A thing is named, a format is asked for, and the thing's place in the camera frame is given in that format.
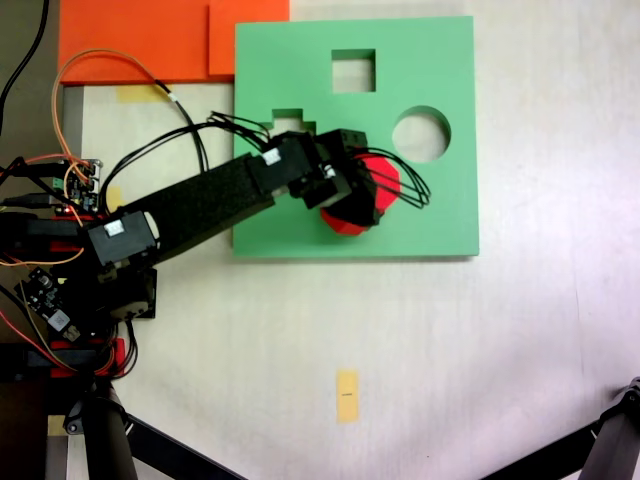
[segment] cross-shaped hole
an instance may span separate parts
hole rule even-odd
[[[308,132],[316,134],[316,122],[305,122],[301,108],[277,109],[273,111],[273,121],[263,124],[272,137],[284,132]]]

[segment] floor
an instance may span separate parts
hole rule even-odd
[[[0,85],[4,86],[35,37],[42,0],[0,0]],[[56,73],[58,0],[52,0],[49,22],[40,47],[8,97],[0,137],[0,165],[19,155],[25,157],[58,151],[51,126],[50,88]],[[3,196],[26,192],[28,182],[11,179]],[[12,273],[0,271],[0,282],[10,287]],[[0,308],[17,323],[22,322],[13,305],[0,299]],[[17,342],[0,326],[0,342]],[[42,479],[45,467],[47,420],[41,383],[0,384],[0,458],[2,477]]]

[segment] orange wire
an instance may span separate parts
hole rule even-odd
[[[86,160],[82,160],[78,157],[73,157],[73,156],[70,157],[66,153],[50,153],[48,155],[40,155],[38,157],[28,158],[24,162],[26,164],[30,164],[30,163],[41,162],[42,160],[49,160],[51,158],[64,158],[66,160],[69,160],[71,158],[77,163],[82,163],[83,165],[89,165],[89,162],[87,162]]]
[[[96,375],[102,375],[103,373],[107,373],[109,371],[109,369],[111,368],[111,366],[113,365],[113,361],[115,360],[116,356],[114,354],[113,351],[113,346],[111,347],[111,353],[109,354],[109,361],[107,362],[107,364],[102,367],[99,370],[95,371]]]
[[[0,262],[0,266],[3,267],[19,267],[21,265],[62,265],[63,263],[73,262],[76,258],[84,253],[84,248],[81,248],[78,253],[76,253],[73,257],[68,258],[66,260],[60,260],[58,262],[38,262],[38,261],[27,261],[27,262],[18,262],[18,263],[5,263]]]
[[[56,364],[58,367],[60,368],[65,368],[63,365],[61,365],[60,363],[58,363],[58,361],[53,358],[51,355],[49,355],[49,353],[47,353],[42,347],[40,347],[40,345],[38,345],[36,342],[34,342],[33,340],[31,340],[29,337],[27,337],[24,333],[22,333],[18,327],[16,327],[13,323],[11,323],[11,321],[5,316],[4,312],[2,312],[2,310],[0,310],[0,317],[2,317],[2,319],[4,320],[4,323],[7,324],[7,326],[13,330],[14,332],[16,332],[23,340],[26,340],[27,342],[29,342],[33,347],[35,347],[36,349],[38,349],[38,351],[44,355],[50,362]]]
[[[71,170],[73,170],[73,167],[74,167],[74,165],[71,165],[67,169],[67,172],[64,174],[64,196],[66,198],[69,198],[69,194],[67,193],[67,180],[69,179],[69,174],[71,173]],[[84,223],[82,223],[82,219],[78,215],[78,212],[76,212],[76,209],[73,208],[73,207],[69,207],[69,208],[71,208],[71,211],[75,215],[76,220],[78,221],[80,226],[83,227]],[[16,263],[5,263],[5,262],[1,262],[0,261],[0,266],[2,266],[2,267],[19,267],[21,265],[24,265],[24,266],[27,266],[27,265],[62,265],[63,263],[73,262],[76,258],[78,258],[83,253],[84,253],[84,248],[81,248],[78,253],[76,253],[73,257],[68,258],[66,260],[59,260],[57,262],[37,262],[37,261],[21,262],[21,261],[17,261]]]
[[[114,56],[129,60],[130,62],[135,63],[142,70],[144,70],[147,73],[147,75],[149,75],[149,78],[151,78],[151,80],[153,81],[156,80],[156,77],[155,75],[153,75],[153,73],[151,73],[151,70],[149,70],[136,57],[129,55],[127,53],[121,52],[119,50],[111,49],[111,48],[90,48],[88,50],[83,50],[81,52],[76,53],[69,60],[67,60],[65,64],[62,66],[62,68],[60,68],[60,71],[58,72],[58,75],[56,76],[56,79],[53,82],[53,89],[51,91],[51,116],[53,118],[53,128],[56,132],[56,136],[58,137],[58,142],[60,142],[60,146],[62,147],[62,151],[67,155],[69,155],[70,157],[73,155],[71,154],[71,149],[69,148],[69,145],[67,144],[67,141],[65,140],[64,135],[62,134],[62,128],[60,127],[60,119],[58,118],[58,89],[60,88],[60,81],[64,73],[67,71],[67,69],[71,65],[73,65],[76,61],[78,61],[79,59],[87,55],[100,54],[100,53],[102,54],[106,53],[109,55],[114,55]]]

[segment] black tripod leg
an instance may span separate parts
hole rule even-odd
[[[137,480],[121,410],[102,398],[87,401],[82,414],[91,480]]]
[[[246,480],[132,415],[129,422],[133,456],[174,480]]]
[[[599,428],[593,422],[483,480],[561,480],[582,468]]]
[[[640,453],[640,431],[626,413],[604,422],[579,480],[631,480]]]

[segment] robotic arm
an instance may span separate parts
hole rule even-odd
[[[84,228],[75,222],[3,214],[0,220],[13,224],[13,234],[0,249],[11,253],[12,248],[42,247],[53,239],[84,248],[77,260],[51,273],[34,270],[24,285],[36,313],[67,340],[82,341],[100,336],[114,322],[153,317],[154,265],[274,206],[277,195],[288,192],[309,209],[322,208],[360,227],[377,225],[383,215],[376,208],[380,185],[366,155],[357,153],[366,149],[362,132],[334,130],[315,137],[287,132],[270,139],[262,154],[235,158]]]

